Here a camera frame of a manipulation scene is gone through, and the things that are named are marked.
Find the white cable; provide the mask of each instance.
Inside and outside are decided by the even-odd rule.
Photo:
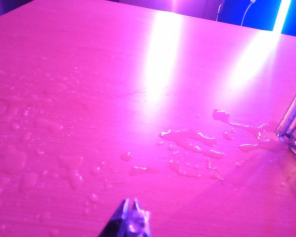
[[[245,11],[245,14],[243,14],[243,17],[242,17],[242,21],[241,21],[241,25],[240,25],[240,26],[242,26],[243,21],[244,21],[244,19],[245,19],[245,17],[246,17],[246,14],[247,14],[247,12],[248,12],[250,6],[251,6],[253,3],[255,3],[255,0],[251,0],[251,1],[250,1],[250,4],[249,4],[249,6],[247,7],[247,10]]]
[[[221,7],[222,7],[222,4],[219,5],[218,9],[217,9],[217,16],[216,16],[216,21],[218,21],[218,15],[221,11]]]

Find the tabletop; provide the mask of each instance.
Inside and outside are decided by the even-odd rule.
[[[94,237],[134,197],[154,237],[296,237],[295,93],[295,37],[105,0],[3,15],[0,237]]]

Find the blue light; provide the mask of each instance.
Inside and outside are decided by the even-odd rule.
[[[287,16],[288,9],[290,8],[291,0],[282,0],[280,4],[280,8],[278,10],[275,24],[273,27],[273,31],[277,33],[281,33],[283,29],[283,25],[285,23],[285,19]]]

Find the table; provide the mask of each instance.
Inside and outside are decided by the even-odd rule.
[[[296,158],[273,132],[295,93],[295,37],[104,0],[16,9],[0,237],[94,237],[134,197],[155,237],[296,237]]]

